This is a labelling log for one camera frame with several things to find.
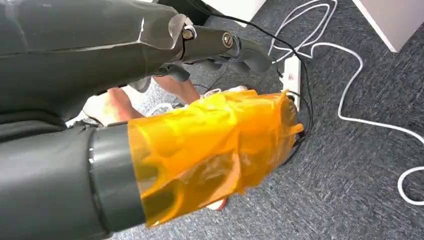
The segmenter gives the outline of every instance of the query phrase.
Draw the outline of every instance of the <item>metal screw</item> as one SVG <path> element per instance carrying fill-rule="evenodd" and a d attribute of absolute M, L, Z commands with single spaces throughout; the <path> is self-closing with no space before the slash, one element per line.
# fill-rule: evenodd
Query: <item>metal screw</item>
<path fill-rule="evenodd" d="M 230 49 L 233 46 L 233 36 L 231 35 L 231 33 L 229 32 L 224 33 L 224 35 L 222 36 L 222 43 L 228 49 Z"/>
<path fill-rule="evenodd" d="M 193 37 L 194 37 L 193 32 L 188 29 L 185 29 L 182 32 L 182 38 L 184 38 L 185 40 L 192 40 Z"/>

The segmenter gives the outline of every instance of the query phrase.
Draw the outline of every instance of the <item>bare skin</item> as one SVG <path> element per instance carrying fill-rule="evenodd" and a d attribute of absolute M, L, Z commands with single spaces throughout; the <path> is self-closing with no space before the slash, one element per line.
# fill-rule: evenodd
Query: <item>bare skin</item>
<path fill-rule="evenodd" d="M 168 75 L 153 78 L 161 88 L 176 95 L 186 104 L 200 99 L 200 95 L 190 80 L 179 82 Z M 84 106 L 84 112 L 104 126 L 144 117 L 133 108 L 128 95 L 118 87 L 110 88 L 106 93 L 89 99 Z"/>

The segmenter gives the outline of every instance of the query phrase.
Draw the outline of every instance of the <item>white sneaker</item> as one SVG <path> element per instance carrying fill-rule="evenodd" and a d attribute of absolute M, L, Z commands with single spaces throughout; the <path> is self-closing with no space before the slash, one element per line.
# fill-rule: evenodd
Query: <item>white sneaker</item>
<path fill-rule="evenodd" d="M 242 91 L 246 91 L 247 89 L 248 89 L 247 86 L 238 85 L 238 86 L 232 87 L 232 88 L 230 88 L 228 90 L 225 90 L 223 92 L 224 93 L 225 92 L 242 92 Z M 204 99 L 204 98 L 207 98 L 207 97 L 209 97 L 211 95 L 214 95 L 214 94 L 217 94 L 217 93 L 221 93 L 221 92 L 222 92 L 222 90 L 220 88 L 215 88 L 213 90 L 207 91 L 205 94 L 201 95 L 200 98 L 201 99 Z"/>
<path fill-rule="evenodd" d="M 225 205 L 227 204 L 227 199 L 228 198 L 225 198 L 225 199 L 216 201 L 212 204 L 209 204 L 207 206 L 207 208 L 210 209 L 210 210 L 219 211 L 219 210 L 221 210 L 225 207 Z"/>

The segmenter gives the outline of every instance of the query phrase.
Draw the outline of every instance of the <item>electrical outlet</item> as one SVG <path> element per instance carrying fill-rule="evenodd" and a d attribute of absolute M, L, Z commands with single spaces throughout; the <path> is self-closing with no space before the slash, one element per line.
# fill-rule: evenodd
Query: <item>electrical outlet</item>
<path fill-rule="evenodd" d="M 280 78 L 284 90 L 290 90 L 297 94 L 301 94 L 301 61 L 293 55 L 284 61 L 284 74 Z M 298 96 L 287 93 L 294 97 L 294 104 L 297 111 L 301 109 L 301 100 Z"/>

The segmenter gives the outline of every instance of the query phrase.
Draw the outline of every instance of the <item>carpet floor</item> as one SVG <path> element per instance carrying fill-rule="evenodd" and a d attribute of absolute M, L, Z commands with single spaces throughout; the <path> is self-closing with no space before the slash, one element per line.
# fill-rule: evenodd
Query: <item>carpet floor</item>
<path fill-rule="evenodd" d="M 306 1 L 268 0 L 253 22 L 274 33 L 287 14 Z M 299 44 L 321 20 L 325 8 L 309 11 L 280 35 Z M 226 29 L 269 49 L 271 38 L 252 27 L 211 17 L 208 26 Z M 400 53 L 392 53 L 351 0 L 341 0 L 320 42 L 348 47 L 364 59 L 364 69 L 345 100 L 346 116 L 408 128 L 424 135 L 424 26 Z M 273 51 L 275 57 L 282 53 Z M 358 61 L 335 48 L 320 46 L 305 61 L 315 126 L 299 153 L 246 195 L 236 195 L 222 211 L 203 209 L 164 225 L 137 226 L 113 240 L 422 240 L 424 208 L 406 203 L 397 180 L 405 170 L 424 165 L 424 146 L 402 132 L 343 121 L 337 107 Z M 211 87 L 225 71 L 189 66 L 192 81 Z M 238 73 L 228 69 L 213 88 L 240 84 L 261 94 L 281 89 L 275 69 Z M 302 91 L 306 90 L 303 82 Z M 175 97 L 152 84 L 142 103 L 145 113 Z M 301 111 L 301 119 L 306 112 Z M 423 172 L 404 182 L 413 199 L 424 197 Z"/>

